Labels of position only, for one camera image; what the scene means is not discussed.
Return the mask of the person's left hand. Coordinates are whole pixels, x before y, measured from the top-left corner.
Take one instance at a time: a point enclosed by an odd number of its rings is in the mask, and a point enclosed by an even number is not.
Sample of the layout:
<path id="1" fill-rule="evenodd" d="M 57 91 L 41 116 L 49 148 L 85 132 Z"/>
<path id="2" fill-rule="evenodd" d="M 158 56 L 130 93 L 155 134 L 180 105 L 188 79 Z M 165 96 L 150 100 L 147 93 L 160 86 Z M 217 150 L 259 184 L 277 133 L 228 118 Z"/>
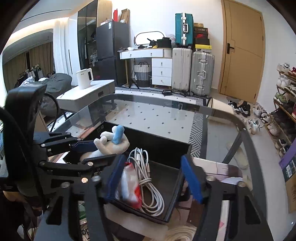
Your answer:
<path id="1" fill-rule="evenodd" d="M 22 203 L 24 208 L 29 208 L 31 210 L 42 211 L 42 207 L 35 207 L 30 205 L 27 202 L 25 196 L 23 196 L 20 192 L 9 192 L 9 191 L 1 191 L 1 206 L 8 206 L 13 202 Z"/>

